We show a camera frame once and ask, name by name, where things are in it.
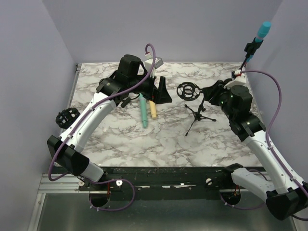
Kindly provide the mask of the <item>mint green microphone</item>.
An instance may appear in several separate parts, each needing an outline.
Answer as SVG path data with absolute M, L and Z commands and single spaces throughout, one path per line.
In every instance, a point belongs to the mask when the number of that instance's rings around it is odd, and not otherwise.
M 143 128 L 148 127 L 148 116 L 147 116 L 147 106 L 146 99 L 142 94 L 139 95 L 140 109 L 141 109 L 141 121 Z

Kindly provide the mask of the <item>black shock mount desk stand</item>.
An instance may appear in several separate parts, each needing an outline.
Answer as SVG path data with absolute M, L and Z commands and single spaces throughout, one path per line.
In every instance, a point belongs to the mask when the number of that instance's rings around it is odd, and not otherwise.
M 67 108 L 58 113 L 55 122 L 63 129 L 68 129 L 80 116 L 80 112 L 76 108 Z

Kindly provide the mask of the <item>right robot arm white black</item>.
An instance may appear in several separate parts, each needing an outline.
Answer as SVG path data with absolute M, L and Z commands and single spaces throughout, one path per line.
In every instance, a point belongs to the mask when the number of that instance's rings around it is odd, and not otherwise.
M 308 206 L 308 184 L 275 147 L 260 119 L 251 113 L 252 95 L 248 87 L 218 80 L 202 88 L 205 101 L 219 106 L 229 120 L 233 133 L 255 154 L 270 181 L 259 178 L 244 167 L 223 174 L 222 185 L 228 189 L 242 186 L 262 199 L 270 213 L 284 220 Z

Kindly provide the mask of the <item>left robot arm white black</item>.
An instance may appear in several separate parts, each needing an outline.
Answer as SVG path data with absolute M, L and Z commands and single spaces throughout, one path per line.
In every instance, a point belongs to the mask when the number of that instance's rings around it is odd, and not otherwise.
M 124 55 L 116 71 L 110 77 L 100 80 L 88 106 L 80 113 L 68 108 L 57 116 L 57 124 L 64 129 L 58 137 L 50 136 L 47 146 L 52 161 L 64 167 L 74 176 L 90 180 L 96 190 L 102 190 L 107 183 L 104 170 L 90 161 L 82 151 L 92 133 L 101 121 L 112 112 L 130 93 L 142 94 L 155 104 L 171 103 L 165 77 L 160 77 L 156 87 L 154 72 L 163 61 L 146 54 L 142 61 L 134 55 Z

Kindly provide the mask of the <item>cream yellow microphone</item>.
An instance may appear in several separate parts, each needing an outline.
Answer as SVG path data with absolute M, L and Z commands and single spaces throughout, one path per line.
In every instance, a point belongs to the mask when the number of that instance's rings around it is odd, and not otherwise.
M 156 111 L 156 104 L 153 101 L 149 101 L 151 117 L 156 119 L 157 118 L 157 111 Z

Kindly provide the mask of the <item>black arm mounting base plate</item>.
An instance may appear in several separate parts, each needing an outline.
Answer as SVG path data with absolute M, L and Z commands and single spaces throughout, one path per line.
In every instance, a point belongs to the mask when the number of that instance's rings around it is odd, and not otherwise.
M 89 192 L 95 199 L 112 201 L 225 199 L 239 203 L 243 190 L 231 181 L 223 167 L 104 167 L 103 181 L 78 183 L 78 191 Z

